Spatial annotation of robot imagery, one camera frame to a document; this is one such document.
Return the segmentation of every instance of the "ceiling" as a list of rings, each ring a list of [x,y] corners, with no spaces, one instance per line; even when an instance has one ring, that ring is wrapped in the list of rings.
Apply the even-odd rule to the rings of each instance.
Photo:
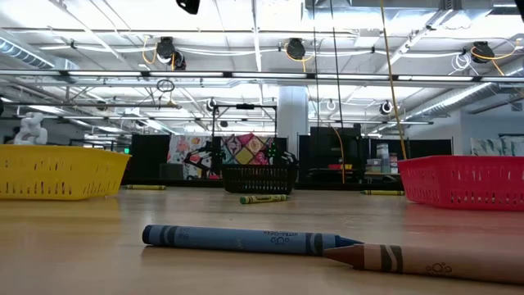
[[[180,9],[175,0],[65,0],[65,12],[52,1],[1,0],[0,27],[16,41],[26,44],[33,52],[45,56],[61,57],[72,61],[78,70],[170,70],[166,64],[156,60],[147,64],[142,58],[142,47],[153,48],[160,36],[174,37],[174,45],[180,49],[187,61],[187,70],[194,71],[263,71],[263,72],[303,72],[302,62],[289,59],[284,51],[279,51],[289,38],[303,38],[306,57],[315,50],[316,58],[305,64],[308,73],[361,73],[373,74],[386,64],[384,35],[380,31],[382,23],[379,15],[350,20],[337,17],[335,28],[331,21],[302,20],[302,1],[300,0],[256,0],[255,18],[252,1],[201,0],[200,10],[192,16]],[[429,16],[395,17],[387,23],[388,41],[391,53],[410,39],[416,39],[417,32],[424,28]],[[255,22],[258,32],[255,34]],[[524,24],[520,16],[488,15],[475,21],[459,23],[455,27],[436,26],[411,44],[411,48],[392,65],[394,74],[409,75],[483,75],[495,68],[491,63],[472,63],[464,70],[454,70],[454,56],[472,47],[473,41],[487,41],[496,54],[511,52],[516,40],[524,37]],[[117,58],[109,48],[120,51],[123,57]],[[76,49],[70,45],[74,41]],[[257,66],[256,51],[260,50],[260,65]],[[145,52],[147,59],[153,58],[152,51]],[[499,62],[501,66],[522,56],[517,50],[512,56]],[[0,54],[0,67],[3,69],[32,69],[11,57]],[[45,91],[44,97],[66,99],[66,88],[38,86],[38,79],[25,79],[34,87]],[[12,81],[0,84],[0,91],[13,89]],[[145,116],[202,117],[209,116],[203,111],[206,102],[215,98],[219,103],[263,103],[276,105],[281,84],[239,84],[232,88],[176,88],[172,93],[153,94],[155,101],[178,103],[182,109],[143,108],[154,101],[148,88],[144,87],[95,87],[70,88],[70,96],[83,91],[76,102],[107,101],[113,103],[140,103],[141,114]],[[401,111],[409,111],[443,93],[446,88],[399,86],[395,95]],[[36,99],[36,93],[30,94]],[[308,85],[310,104],[320,100],[320,115],[323,119],[339,116],[338,108],[328,110],[331,100],[338,98],[345,119],[376,120],[385,119],[378,111],[378,105],[391,100],[391,89],[387,86],[373,85],[319,85],[318,96],[315,84]],[[309,106],[310,115],[315,107]],[[82,111],[95,116],[115,114],[115,108],[98,111],[93,107],[75,108],[71,113]],[[260,110],[230,110],[224,118],[266,117]],[[90,125],[107,125],[95,120],[86,120]],[[135,125],[118,124],[123,129],[133,130]],[[209,123],[165,121],[161,122],[176,132],[205,132]],[[271,122],[234,123],[229,130],[266,130]]]

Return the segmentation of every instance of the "brown crayon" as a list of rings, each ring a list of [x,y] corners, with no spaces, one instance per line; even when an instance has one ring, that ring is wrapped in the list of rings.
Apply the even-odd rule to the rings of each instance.
[[[524,284],[524,255],[431,247],[362,244],[324,250],[356,270]]]

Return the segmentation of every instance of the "table surface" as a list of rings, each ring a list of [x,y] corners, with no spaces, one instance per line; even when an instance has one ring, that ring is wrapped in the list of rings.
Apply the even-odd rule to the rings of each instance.
[[[515,285],[352,270],[322,257],[145,247],[147,224],[331,232],[370,243],[521,252],[524,213],[450,211],[401,196],[295,191],[241,205],[221,188],[0,202],[5,294],[523,294]]]

